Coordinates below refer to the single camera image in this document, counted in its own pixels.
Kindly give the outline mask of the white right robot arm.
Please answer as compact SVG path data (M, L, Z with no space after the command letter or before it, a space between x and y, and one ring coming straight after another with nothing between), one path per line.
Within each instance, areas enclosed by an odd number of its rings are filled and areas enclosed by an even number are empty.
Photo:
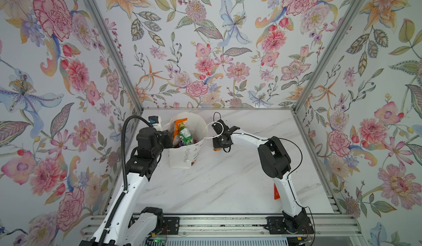
M281 142L281 138L259 137L241 130L237 126L228 127L221 119L212 123L216 133L213 148L231 151L233 145L254 147L264 173L273 179L282 203L281 216L267 217L264 228L271 235L313 235L314 221L308 216L306 207L300 204L292 184L291 158Z

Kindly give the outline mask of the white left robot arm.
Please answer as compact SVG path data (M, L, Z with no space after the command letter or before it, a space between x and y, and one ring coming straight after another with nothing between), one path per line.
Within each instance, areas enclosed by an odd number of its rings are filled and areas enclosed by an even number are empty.
M164 230L161 208L146 207L134 220L137 199L149 183L165 149L173 147L171 132L145 127L137 135L138 146L122 168L123 185L100 227L81 246L142 246Z

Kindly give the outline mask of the red orange snack packet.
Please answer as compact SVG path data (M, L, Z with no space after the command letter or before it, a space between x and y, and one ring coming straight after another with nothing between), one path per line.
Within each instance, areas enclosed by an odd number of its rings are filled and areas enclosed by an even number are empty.
M278 199L280 199L280 194L278 192L276 185L274 185L274 200L278 200Z

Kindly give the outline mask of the purple Fox's berries candy bag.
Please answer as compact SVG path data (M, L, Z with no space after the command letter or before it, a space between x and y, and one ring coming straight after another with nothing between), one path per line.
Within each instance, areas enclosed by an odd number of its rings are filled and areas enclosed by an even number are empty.
M174 148L180 148L180 147L183 147L183 146L184 146L183 141L179 141L177 143L174 143L174 145L173 145Z

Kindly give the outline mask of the orange Fox's fruits candy bag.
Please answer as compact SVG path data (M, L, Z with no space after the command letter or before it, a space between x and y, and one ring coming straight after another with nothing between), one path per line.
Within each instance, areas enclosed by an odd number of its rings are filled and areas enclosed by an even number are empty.
M182 118L174 121L173 145L180 141L180 127L186 125L188 118Z

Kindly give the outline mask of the white paper gift bag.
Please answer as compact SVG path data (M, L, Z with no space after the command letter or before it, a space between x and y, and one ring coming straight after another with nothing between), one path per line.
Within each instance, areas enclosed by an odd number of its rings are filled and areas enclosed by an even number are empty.
M182 112L174 116L165 126L170 132L173 147L169 149L169 164L172 169L189 169L196 162L204 141L222 135L211 136L211 123L194 113Z

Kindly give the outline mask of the green Fox's spring tea bag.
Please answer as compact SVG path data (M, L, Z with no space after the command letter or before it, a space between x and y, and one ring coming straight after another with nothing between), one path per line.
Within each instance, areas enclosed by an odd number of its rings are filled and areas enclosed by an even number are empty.
M180 127L180 139L183 141L184 146L189 146L194 144L194 140L190 130L184 125Z

